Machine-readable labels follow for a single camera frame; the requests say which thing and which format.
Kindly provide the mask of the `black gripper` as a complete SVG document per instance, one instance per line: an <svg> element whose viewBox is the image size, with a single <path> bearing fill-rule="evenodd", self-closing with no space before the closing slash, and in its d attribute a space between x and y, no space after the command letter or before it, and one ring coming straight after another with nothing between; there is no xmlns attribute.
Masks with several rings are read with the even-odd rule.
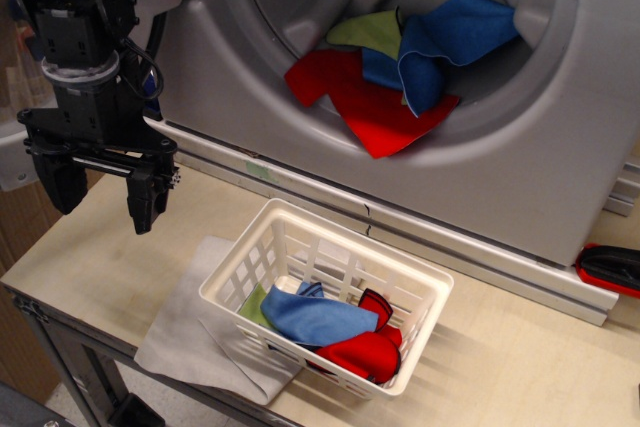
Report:
<svg viewBox="0 0 640 427"><path fill-rule="evenodd" d="M53 206L70 214L87 194L84 167L125 177L138 235L148 233L180 180L175 141L154 130L144 103L117 83L87 90L56 86L55 108L24 109L36 173Z"/></svg>

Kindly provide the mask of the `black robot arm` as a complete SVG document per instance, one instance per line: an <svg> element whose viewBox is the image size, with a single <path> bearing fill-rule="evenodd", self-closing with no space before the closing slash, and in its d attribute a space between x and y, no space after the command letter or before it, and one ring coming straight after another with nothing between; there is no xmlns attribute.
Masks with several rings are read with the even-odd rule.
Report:
<svg viewBox="0 0 640 427"><path fill-rule="evenodd" d="M164 18L154 18L143 49L130 37L139 23L136 0L16 1L40 43L56 101L17 115L52 204L71 213L88 192L87 170L119 176L136 232L149 232L178 181L176 142L144 119L164 88L154 59Z"/></svg>

